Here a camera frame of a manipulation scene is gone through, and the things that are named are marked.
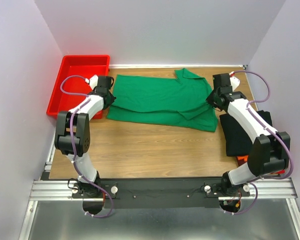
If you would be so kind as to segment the green polo shirt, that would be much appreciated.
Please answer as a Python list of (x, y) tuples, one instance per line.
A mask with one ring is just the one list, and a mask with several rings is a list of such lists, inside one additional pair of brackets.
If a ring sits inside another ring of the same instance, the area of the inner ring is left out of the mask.
[(212, 88), (206, 78), (186, 68), (174, 78), (118, 75), (115, 102), (107, 118), (115, 121), (185, 127), (215, 132), (218, 119), (206, 98)]

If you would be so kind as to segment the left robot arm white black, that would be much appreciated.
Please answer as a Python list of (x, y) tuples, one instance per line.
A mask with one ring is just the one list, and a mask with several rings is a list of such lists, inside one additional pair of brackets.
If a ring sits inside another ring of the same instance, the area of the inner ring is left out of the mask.
[[(65, 83), (72, 78), (82, 79), (91, 88), (91, 91), (89, 93), (77, 93), (64, 90)], [(92, 198), (100, 192), (105, 195), (106, 191), (100, 186), (99, 173), (93, 167), (88, 154), (91, 143), (90, 121), (96, 113), (107, 109), (114, 103), (116, 98), (110, 92), (113, 85), (113, 77), (98, 75), (91, 78), (71, 75), (66, 77), (60, 85), (62, 93), (82, 96), (84, 100), (76, 107), (58, 113), (55, 148), (70, 160), (78, 175), (77, 180), (83, 186), (84, 193)]]

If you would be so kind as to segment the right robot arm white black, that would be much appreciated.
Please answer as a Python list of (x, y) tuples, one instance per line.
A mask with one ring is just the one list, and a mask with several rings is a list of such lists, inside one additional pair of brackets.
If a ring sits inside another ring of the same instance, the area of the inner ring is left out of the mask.
[(240, 81), (235, 74), (234, 71), (215, 74), (212, 77), (213, 90), (206, 99), (211, 106), (233, 117), (252, 142), (247, 162), (221, 177), (220, 191), (226, 196), (260, 177), (272, 178), (275, 172), (285, 170), (286, 174), (279, 179), (289, 177), (294, 168), (289, 134), (278, 132), (269, 125), (252, 108), (252, 102), (242, 92), (236, 91)]

